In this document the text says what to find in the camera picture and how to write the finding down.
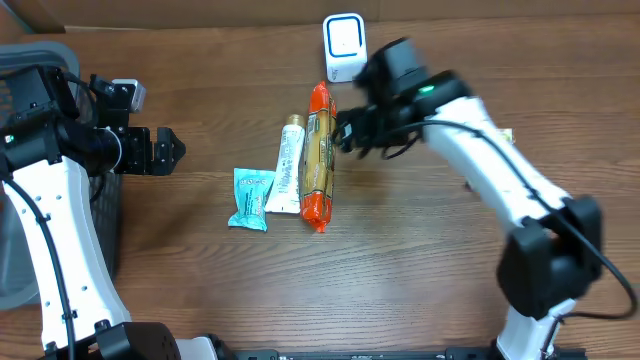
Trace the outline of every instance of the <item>gray bin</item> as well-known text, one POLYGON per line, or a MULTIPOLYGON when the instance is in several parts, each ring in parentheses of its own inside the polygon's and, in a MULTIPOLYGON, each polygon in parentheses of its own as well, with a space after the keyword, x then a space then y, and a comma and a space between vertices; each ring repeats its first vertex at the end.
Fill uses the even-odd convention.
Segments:
MULTIPOLYGON (((73 51, 63 44, 41 41, 0 46, 0 75, 35 64, 58 66, 80 77, 78 59, 73 51)), ((81 111, 78 121, 88 121, 91 119, 91 106, 86 93, 75 84, 69 85, 81 111)), ((0 80, 0 127, 12 111, 11 89, 0 80)), ((113 279, 120 237, 122 178, 120 175, 107 174, 105 180, 100 198, 91 204, 91 215, 107 270, 113 279)), ((90 191, 93 194, 100 179, 92 178, 90 181, 90 191)), ((18 213, 1 187, 0 226, 0 310, 39 303, 38 284, 24 231, 18 213)))

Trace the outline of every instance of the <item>light blue package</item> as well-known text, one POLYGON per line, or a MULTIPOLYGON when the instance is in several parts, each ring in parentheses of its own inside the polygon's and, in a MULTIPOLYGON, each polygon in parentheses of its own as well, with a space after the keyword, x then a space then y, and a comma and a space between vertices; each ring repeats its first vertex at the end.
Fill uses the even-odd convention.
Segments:
POLYGON ((233 193, 238 212, 229 219, 229 226, 267 231, 264 206, 275 176, 275 171, 269 170, 233 170, 233 193))

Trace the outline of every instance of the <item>tabletop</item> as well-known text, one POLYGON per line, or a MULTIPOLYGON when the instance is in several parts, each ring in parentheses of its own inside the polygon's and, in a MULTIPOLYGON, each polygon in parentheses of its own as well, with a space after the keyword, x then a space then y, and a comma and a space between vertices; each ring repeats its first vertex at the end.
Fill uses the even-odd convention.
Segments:
MULTIPOLYGON (((591 194, 606 254, 640 282, 640 16, 367 24, 369 52, 401 36, 430 70, 455 69, 498 127, 548 178, 591 194)), ((267 216, 266 233, 227 227, 233 169, 275 169, 289 114, 325 76, 320 25, 25 36, 59 41, 83 78, 147 88, 133 126, 173 128, 187 155, 168 177, 128 176, 116 289, 135 320, 177 338, 215 333, 231 348, 425 350, 488 345, 507 303, 495 270, 495 214, 424 145, 389 161, 337 154, 333 219, 313 233, 267 216)), ((363 105, 331 85, 338 109, 363 105)), ((610 274, 578 309, 622 311, 610 274)), ((0 358, 42 354, 40 308, 0 314, 0 358)), ((635 358, 640 321, 572 319, 557 343, 635 358)))

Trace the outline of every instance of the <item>snack package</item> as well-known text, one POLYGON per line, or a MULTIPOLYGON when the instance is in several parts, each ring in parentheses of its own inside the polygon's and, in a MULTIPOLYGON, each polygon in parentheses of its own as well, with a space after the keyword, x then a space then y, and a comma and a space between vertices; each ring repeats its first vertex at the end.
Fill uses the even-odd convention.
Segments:
POLYGON ((298 165, 304 145, 304 117, 291 115, 282 129, 276 179, 265 210, 275 213, 300 213, 298 165))
POLYGON ((275 172, 268 170, 233 170, 233 194, 238 212, 229 219, 229 226, 267 231, 264 206, 274 177, 275 172))
POLYGON ((331 135, 335 128, 336 104, 323 81, 311 93, 300 209, 302 218, 320 233, 325 232, 331 221, 334 171, 331 135))

